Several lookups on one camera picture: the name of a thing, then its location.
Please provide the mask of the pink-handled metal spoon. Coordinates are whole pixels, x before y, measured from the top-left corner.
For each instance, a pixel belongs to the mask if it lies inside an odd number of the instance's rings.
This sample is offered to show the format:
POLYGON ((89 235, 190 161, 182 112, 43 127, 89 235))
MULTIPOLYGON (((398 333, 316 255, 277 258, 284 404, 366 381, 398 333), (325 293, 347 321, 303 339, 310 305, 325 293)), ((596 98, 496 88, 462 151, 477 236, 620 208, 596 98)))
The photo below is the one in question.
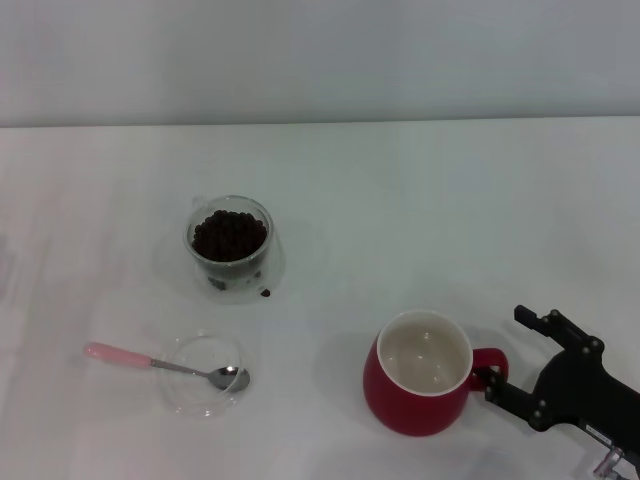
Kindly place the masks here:
POLYGON ((87 343, 83 348, 83 354, 88 358, 108 364, 138 369, 166 370, 205 378, 215 389, 227 393, 241 392, 249 386, 251 381, 249 372, 244 368, 227 366, 206 373, 97 342, 87 343))

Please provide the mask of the small clear glass dish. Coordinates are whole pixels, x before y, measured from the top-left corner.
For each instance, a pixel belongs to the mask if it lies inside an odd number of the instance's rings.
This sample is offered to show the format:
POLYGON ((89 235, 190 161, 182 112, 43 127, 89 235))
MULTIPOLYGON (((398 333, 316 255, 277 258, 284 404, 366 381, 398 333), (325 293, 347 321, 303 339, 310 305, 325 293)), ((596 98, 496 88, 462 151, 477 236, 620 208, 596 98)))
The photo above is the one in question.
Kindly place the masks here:
POLYGON ((203 418, 221 416, 251 384, 241 344, 219 333, 199 331, 171 342, 156 371, 159 391, 171 410, 203 418), (173 364, 173 369, 165 367, 173 364))

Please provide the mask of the pile of coffee beans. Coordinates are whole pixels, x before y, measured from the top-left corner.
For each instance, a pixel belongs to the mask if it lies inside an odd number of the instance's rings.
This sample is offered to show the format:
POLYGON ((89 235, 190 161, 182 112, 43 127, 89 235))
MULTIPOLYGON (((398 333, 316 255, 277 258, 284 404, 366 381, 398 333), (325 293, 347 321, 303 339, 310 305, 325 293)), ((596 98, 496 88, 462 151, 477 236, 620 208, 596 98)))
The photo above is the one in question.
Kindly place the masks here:
POLYGON ((267 228, 250 213, 216 210, 194 229, 193 249, 214 262, 235 262, 254 254, 267 228))

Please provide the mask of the red mug with white inside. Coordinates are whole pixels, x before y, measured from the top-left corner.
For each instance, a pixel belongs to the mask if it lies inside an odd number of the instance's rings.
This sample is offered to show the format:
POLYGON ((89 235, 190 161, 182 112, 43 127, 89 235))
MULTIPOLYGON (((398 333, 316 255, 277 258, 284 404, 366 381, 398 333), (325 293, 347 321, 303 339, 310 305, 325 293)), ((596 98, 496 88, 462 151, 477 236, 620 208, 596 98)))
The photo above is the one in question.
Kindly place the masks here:
POLYGON ((364 366, 364 397, 387 428, 430 436, 459 418, 470 392, 485 388, 481 369, 506 376, 509 362, 500 349, 474 349, 464 330, 441 314, 409 311, 377 334, 364 366))

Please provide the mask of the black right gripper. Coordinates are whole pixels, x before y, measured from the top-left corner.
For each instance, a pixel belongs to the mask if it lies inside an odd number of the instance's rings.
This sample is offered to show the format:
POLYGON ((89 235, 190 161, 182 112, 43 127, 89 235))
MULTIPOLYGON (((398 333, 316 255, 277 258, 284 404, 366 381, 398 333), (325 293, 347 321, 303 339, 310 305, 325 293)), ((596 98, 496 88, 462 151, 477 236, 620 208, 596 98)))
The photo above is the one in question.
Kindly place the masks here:
POLYGON ((514 320, 560 346, 540 372, 532 394, 484 370, 485 399, 543 432, 558 424, 595 431, 623 451, 640 451, 640 393, 603 367, 603 342, 552 309, 539 317, 523 305, 514 320))

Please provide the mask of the clear double-wall glass cup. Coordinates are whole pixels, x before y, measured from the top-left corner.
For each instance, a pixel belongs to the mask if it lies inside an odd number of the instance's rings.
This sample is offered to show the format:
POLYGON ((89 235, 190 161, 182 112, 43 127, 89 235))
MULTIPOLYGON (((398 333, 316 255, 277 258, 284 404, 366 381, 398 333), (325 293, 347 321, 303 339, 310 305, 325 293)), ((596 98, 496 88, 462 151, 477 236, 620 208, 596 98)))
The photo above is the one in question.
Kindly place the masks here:
POLYGON ((194 211, 189 216, 184 231, 186 248, 193 258, 195 265, 202 267, 216 279, 233 280, 249 272, 251 267, 258 266, 266 256, 275 237, 275 227, 271 215, 259 202, 240 195, 227 195, 214 199, 195 199, 194 211), (199 255, 192 247, 194 229, 216 210, 245 212, 261 220, 267 228, 268 234, 264 244, 251 256, 235 262, 214 262, 199 255))

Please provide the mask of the clear glass saucer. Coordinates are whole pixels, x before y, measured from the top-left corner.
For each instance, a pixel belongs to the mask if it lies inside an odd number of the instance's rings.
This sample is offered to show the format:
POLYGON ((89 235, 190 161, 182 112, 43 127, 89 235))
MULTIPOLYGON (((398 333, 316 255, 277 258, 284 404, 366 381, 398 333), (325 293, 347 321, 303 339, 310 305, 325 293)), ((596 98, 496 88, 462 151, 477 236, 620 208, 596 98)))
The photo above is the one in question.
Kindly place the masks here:
POLYGON ((249 304, 267 298, 279 287, 285 272, 285 255, 280 238, 274 237, 269 251, 256 267, 233 280, 216 279, 202 267, 194 267, 195 281, 201 293, 220 304, 249 304))

